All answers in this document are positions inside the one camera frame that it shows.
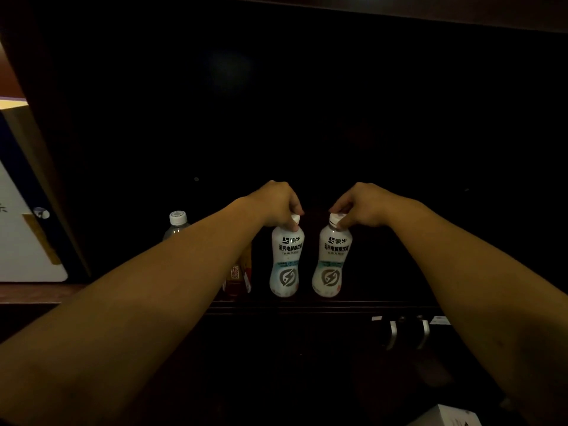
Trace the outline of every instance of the forearm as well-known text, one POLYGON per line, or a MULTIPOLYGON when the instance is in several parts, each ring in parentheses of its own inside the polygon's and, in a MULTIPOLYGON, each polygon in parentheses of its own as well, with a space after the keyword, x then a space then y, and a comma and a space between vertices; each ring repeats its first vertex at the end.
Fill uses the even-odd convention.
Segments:
POLYGON ((3 343, 0 417, 25 425, 31 416, 64 424, 116 415, 199 320, 262 227, 253 208, 236 200, 3 343))
POLYGON ((401 200, 388 223, 466 345, 527 417, 554 419, 568 378, 567 296, 418 202, 401 200))

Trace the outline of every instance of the person's left hand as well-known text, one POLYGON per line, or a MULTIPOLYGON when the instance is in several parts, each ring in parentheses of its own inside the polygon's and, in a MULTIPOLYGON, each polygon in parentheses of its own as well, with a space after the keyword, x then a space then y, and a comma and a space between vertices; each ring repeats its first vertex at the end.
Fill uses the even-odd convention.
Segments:
POLYGON ((298 225, 291 215, 304 215, 304 211, 298 196, 287 182, 268 181, 247 197, 254 200, 255 206, 259 207, 265 226, 280 226, 293 232, 298 231, 298 225))

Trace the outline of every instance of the bottle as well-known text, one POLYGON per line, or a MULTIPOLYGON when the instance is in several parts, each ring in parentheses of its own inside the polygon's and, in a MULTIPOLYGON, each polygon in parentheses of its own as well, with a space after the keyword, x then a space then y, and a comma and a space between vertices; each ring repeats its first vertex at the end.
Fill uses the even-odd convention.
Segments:
MULTIPOLYGON (((296 224, 300 223, 300 215, 292 214, 296 224)), ((281 298, 288 298, 298 290, 298 261, 304 245, 304 232, 290 232, 277 227, 272 232, 272 273, 270 289, 281 298)))
POLYGON ((183 211, 173 211, 170 214, 170 224, 170 228, 167 229, 164 234, 164 239, 162 239, 164 241, 172 235, 180 233, 181 230, 191 225, 188 223, 188 216, 183 211))
POLYGON ((312 287, 325 298, 332 298, 341 290, 343 263, 353 241, 349 230, 337 229, 337 223, 344 216, 345 214, 330 214, 330 224, 320 232, 319 257, 312 277, 312 287))

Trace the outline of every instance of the person's right arm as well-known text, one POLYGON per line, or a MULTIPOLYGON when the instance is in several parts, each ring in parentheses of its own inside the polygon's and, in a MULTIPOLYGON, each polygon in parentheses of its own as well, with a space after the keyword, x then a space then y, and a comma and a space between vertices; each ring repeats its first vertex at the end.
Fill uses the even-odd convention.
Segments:
POLYGON ((465 344, 531 424, 568 424, 568 296, 421 203, 357 183, 338 227, 390 226, 465 344))

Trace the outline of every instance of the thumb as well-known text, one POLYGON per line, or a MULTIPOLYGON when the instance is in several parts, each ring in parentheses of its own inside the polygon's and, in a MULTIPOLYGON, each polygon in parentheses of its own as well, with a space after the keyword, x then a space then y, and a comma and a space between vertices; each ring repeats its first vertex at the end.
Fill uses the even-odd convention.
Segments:
POLYGON ((290 217, 288 219, 288 221, 282 226, 284 228, 286 228, 287 230, 289 230, 290 232, 297 232, 299 227, 296 224, 296 222, 292 219, 292 217, 290 217))
POLYGON ((352 225, 357 224, 356 212, 356 208, 351 209, 347 215, 339 220, 339 222, 337 223, 337 228, 340 230, 347 230, 352 225))

